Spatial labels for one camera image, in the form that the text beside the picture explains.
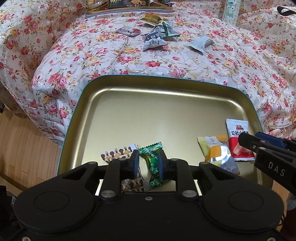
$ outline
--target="gold candy wrapper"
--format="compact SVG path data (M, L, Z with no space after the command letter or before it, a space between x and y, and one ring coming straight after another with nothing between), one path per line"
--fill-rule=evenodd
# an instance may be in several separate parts
M198 137L205 161L239 175L239 168L231 156L227 136Z
M149 25L152 25L152 26L156 26L159 23L162 23L163 21L168 21L168 19L161 18L159 16L156 16L156 15L153 15L153 14L150 14L150 13L147 13L145 15L145 17L140 18L139 21L140 22L143 22L143 23L146 23L146 24L149 24Z

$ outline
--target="candy wrapper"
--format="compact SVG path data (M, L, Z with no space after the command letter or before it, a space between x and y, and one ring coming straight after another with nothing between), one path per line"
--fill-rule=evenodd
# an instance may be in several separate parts
M173 20L162 21L153 28L153 32L164 33L165 37L179 37L180 34L173 29Z
M101 6L103 3L107 2L108 0L88 0L87 6L89 9L94 9L96 7Z
M145 15L145 17L139 19L140 22L149 24L151 26L156 26L161 21L166 21L166 20L168 20L168 19L166 19L166 18L163 18L162 19L161 17L156 16L156 15L153 15L153 14L150 14L150 13L147 13Z
M151 188L155 188L168 180L159 178L158 164L157 164L157 152L163 148L161 142L155 143L150 146L146 146L139 149L139 154L147 163L147 166L151 172L151 178L149 184Z
M137 28L129 29L129 28L125 28L125 27L117 29L116 32L119 34L131 36L131 37L137 36L141 33L141 31Z
M239 168L227 146L227 136L198 137L197 141L205 156L205 161L239 174Z
M174 5L174 3L172 3L172 2L169 1L169 0L164 0L164 1L162 1L161 3L163 3L163 4L165 4L165 5L169 6L169 7L171 7L171 6Z
M190 42L188 46L204 53L205 49L211 44L214 44L214 41L207 35L202 34L200 38Z
M128 159L135 149L138 149L138 146L132 144L128 148L125 146L123 148L115 148L111 151L106 151L101 154L101 157L107 163L118 158ZM149 184L142 178L140 167L136 179L125 179L121 184L122 190L124 191L149 191Z
M235 161L253 161L254 153L239 145L239 134L248 131L248 121L226 119L226 125L229 135L229 149Z
M108 9L123 7L148 7L148 0L108 0Z
M167 45L167 42L163 39L163 36L165 34L163 33L149 33L144 35L144 46L143 46L143 51L146 51L147 49L150 48L156 48L159 46L164 46Z

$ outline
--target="floral bedspread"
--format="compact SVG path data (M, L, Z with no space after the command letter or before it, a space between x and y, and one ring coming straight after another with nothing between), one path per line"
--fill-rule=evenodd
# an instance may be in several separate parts
M84 19L82 2L38 0L24 6L18 1L17 11L11 10L14 1L0 12L0 81L57 145L83 88L105 74L161 75L238 88L253 102L265 132L296 138L296 16L276 11L292 6L289 0L243 1L236 27L219 20L223 2L178 0L176 12L158 15L174 20L180 37L145 52L142 35L152 27L138 21L143 12ZM128 37L115 32L120 27L142 33ZM202 33L215 42L203 55L188 47Z

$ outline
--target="tray rim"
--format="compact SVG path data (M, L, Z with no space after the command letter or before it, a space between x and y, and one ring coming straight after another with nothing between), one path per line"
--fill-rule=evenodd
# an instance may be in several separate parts
M126 76L136 76L136 77L139 77L139 76L141 76L141 75L136 75L136 74L129 74L129 75L109 74L109 75L99 76L99 77L97 77L97 78L95 78L95 79L89 81L89 82L86 84L86 86L83 88L83 90L82 90L82 92L81 92L81 94L80 94L80 96L79 96L79 98L78 98L78 101L77 101L77 103L76 103L76 105L75 105L75 107L74 107L74 110L73 110L73 114L74 114L74 112L75 112L75 110L76 110L76 107L77 107L77 105L78 105L78 103L79 103L79 101L80 101L80 98L81 98L82 94L84 93L86 87L87 87L91 82L93 82L93 81L98 81L98 80L100 80L100 79L102 79L102 78L108 78L108 77L110 77L110 76L113 76L113 77L114 77L114 76L118 76L118 77L123 77L123 76L125 76L125 77L126 77ZM168 79L175 79L175 80L191 81L192 83L194 83L194 82L198 82L198 83L206 83L206 84L210 84L210 85L213 85L213 86L219 86L219 87L222 87L222 88L230 88L230 89L233 89L234 91L239 91L241 94L243 94L243 95L246 97L246 99L248 99L249 103L250 103L251 106L253 107L253 110L254 110L254 112L256 113L257 119L258 119L259 124L260 124L260 126L259 126L259 127L260 127L260 131L263 132L263 128L262 128L261 121L260 121L260 119L259 119L259 117L258 117L257 111L256 111L256 109L255 109L253 103L251 102L251 100L249 99L249 97L248 97L244 92L242 92L241 90L239 90L239 89L237 89L237 88L230 87L230 86L226 86L226 85L220 85L220 84L217 84L217 83L204 82L204 81L201 81L201 80L190 80L190 79L183 79L183 78L164 77L164 76L154 76L154 75L145 75L145 77L159 77L159 78L166 78L166 79L168 78ZM62 156L62 151L63 151L63 147L64 147L64 144L65 144L65 140L66 140L67 133L68 133L69 126L70 126L71 122L72 122L72 118L71 118L71 120L70 120L70 122L69 122L69 125L68 125L68 128L67 128L67 131L66 131L66 134L65 134L65 138L64 138L64 141L63 141L63 145L62 145L62 147L61 147L61 153L60 153L60 155L59 155L59 161L58 161L58 165L57 165L56 175L58 175L59 165L60 165L61 156Z
M142 11L150 11L153 12L153 10L160 10L160 11L172 11L173 7L167 6L162 3L155 2L159 5L162 5L161 7L155 7L155 6L147 6L147 7L121 7L121 8L112 8L112 9L106 9L106 10L99 10L99 11L93 11L96 8L93 9L87 9L85 12L85 16L91 16L91 15L102 15L102 14L108 14L112 12L130 12L130 11L135 11L135 12L142 12ZM98 6L97 8L104 6L108 4L108 1L103 3L102 5Z

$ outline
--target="gold tray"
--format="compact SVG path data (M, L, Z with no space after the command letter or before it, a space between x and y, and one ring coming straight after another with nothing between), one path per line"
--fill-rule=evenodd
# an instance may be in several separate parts
M57 173L89 161L106 165L100 155L105 151L159 141L168 158L198 165L204 156L197 137L227 135L226 118L248 120L250 134L262 131L251 101L237 89L179 78L105 75L91 81L80 96ZM272 187L272 179L253 162L237 164L241 176ZM140 168L149 181L142 158ZM165 183L157 190L175 190L175 183Z
M162 3L151 2L148 7L123 7L108 9L108 2L103 3L101 6L88 9L85 13L86 18L96 15L115 13L115 12L135 12L135 11L152 11L152 12L172 12L173 7L169 7Z

